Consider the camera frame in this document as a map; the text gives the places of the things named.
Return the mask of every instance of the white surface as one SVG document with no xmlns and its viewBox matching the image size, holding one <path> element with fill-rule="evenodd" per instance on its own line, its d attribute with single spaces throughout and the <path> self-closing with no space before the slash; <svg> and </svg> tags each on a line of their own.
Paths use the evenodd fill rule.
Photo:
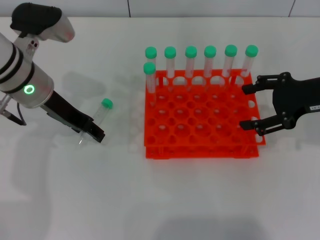
<svg viewBox="0 0 320 240">
<path fill-rule="evenodd" d="M 129 0 L 131 17 L 288 17 L 293 3 L 294 0 Z"/>
<path fill-rule="evenodd" d="M 2 0 L 0 16 L 11 16 L 25 0 Z M 127 0 L 32 0 L 33 4 L 60 8 L 66 16 L 129 17 Z"/>
<path fill-rule="evenodd" d="M 221 68 L 228 44 L 259 47 L 252 74 L 320 76 L 320 18 L 71 18 L 70 43 L 40 42 L 34 61 L 55 90 L 92 115 L 103 98 L 114 110 L 102 123 L 105 145 L 76 149 L 79 136 L 41 108 L 22 112 L 27 126 L 0 117 L 1 240 L 315 240 L 320 238 L 319 113 L 268 136 L 260 158 L 144 158 L 145 48 L 207 45 Z M 0 32 L 10 40 L 10 19 Z M 272 93 L 257 94 L 262 117 Z M 11 102 L 11 111 L 16 113 Z"/>
<path fill-rule="evenodd" d="M 320 17 L 320 1 L 296 0 L 291 17 Z"/>
</svg>

